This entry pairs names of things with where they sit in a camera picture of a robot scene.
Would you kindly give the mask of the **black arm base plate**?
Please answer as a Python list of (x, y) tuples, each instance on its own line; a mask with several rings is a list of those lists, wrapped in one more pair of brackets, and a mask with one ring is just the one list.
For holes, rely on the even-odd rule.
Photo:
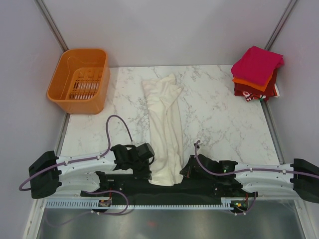
[(254, 197), (254, 193), (245, 192), (233, 176), (227, 176), (225, 181), (183, 178), (180, 184), (173, 186), (153, 185), (147, 179), (136, 179), (129, 174), (107, 175), (101, 172), (98, 176), (102, 182), (99, 188), (93, 191), (92, 196), (110, 196), (112, 202), (116, 204), (126, 204), (126, 200), (111, 191), (123, 193), (128, 198), (129, 204), (138, 205), (219, 204), (222, 197)]

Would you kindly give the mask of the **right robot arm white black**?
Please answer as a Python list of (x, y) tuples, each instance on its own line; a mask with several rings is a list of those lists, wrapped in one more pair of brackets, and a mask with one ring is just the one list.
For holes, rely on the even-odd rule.
[(319, 168), (304, 159), (291, 164), (249, 165), (231, 160), (213, 161), (191, 155), (180, 174), (188, 179), (208, 180), (218, 197), (294, 197), (319, 202)]

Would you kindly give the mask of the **cream white t shirt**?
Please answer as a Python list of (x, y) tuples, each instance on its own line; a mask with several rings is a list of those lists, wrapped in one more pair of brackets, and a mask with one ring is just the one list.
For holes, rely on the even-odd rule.
[(142, 87), (149, 112), (151, 146), (155, 160), (150, 166), (149, 182), (158, 186), (180, 184), (183, 176), (183, 134), (178, 97), (183, 88), (174, 74), (162, 79), (143, 80)]

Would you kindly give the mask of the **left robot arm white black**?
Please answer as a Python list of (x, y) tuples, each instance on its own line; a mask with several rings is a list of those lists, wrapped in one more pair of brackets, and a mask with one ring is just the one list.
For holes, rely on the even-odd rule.
[(150, 179), (154, 159), (149, 143), (117, 144), (105, 153), (75, 158), (56, 156), (48, 151), (29, 167), (31, 197), (42, 199), (72, 193), (82, 197), (109, 195), (114, 189), (110, 185), (114, 175)]

